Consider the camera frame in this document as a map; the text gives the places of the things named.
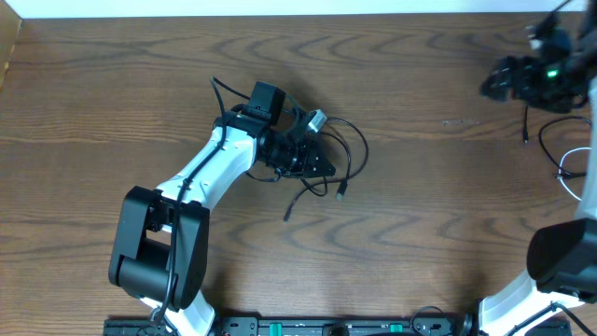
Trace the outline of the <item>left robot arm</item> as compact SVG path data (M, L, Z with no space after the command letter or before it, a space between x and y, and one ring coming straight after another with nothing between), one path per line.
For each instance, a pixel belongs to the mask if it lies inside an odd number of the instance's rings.
M258 82L243 103L220 109L209 141L180 172L153 189L134 187L124 197L108 278L150 307L149 324L141 332L211 331L215 309L201 293L210 215L256 162L280 177L335 174L315 137L328 120L322 110L292 104L293 124L277 129L292 100L278 87Z

